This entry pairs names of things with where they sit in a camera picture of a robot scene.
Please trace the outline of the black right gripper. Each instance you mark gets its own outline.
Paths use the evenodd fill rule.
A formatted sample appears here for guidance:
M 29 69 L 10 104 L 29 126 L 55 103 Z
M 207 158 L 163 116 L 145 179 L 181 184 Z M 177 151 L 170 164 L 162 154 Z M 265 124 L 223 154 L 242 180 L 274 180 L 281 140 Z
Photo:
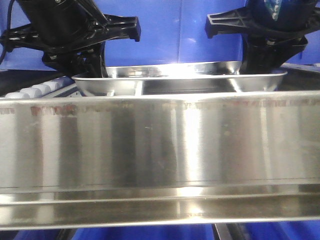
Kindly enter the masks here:
M 319 31 L 320 9 L 315 0 L 248 0 L 244 7 L 208 14 L 208 38 L 242 34 L 241 74 L 269 74 L 302 52 L 306 35 Z

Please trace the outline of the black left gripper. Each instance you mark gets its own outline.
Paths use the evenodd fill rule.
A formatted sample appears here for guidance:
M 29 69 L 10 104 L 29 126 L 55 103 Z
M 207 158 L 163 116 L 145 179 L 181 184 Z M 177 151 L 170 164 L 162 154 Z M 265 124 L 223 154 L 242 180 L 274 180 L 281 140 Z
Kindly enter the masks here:
M 6 29 L 0 36 L 3 61 L 15 48 L 43 52 L 42 61 L 68 77 L 107 77 L 105 43 L 141 38 L 136 16 L 104 14 L 93 0 L 19 0 L 29 23 L 11 27 L 14 1 L 9 1 Z

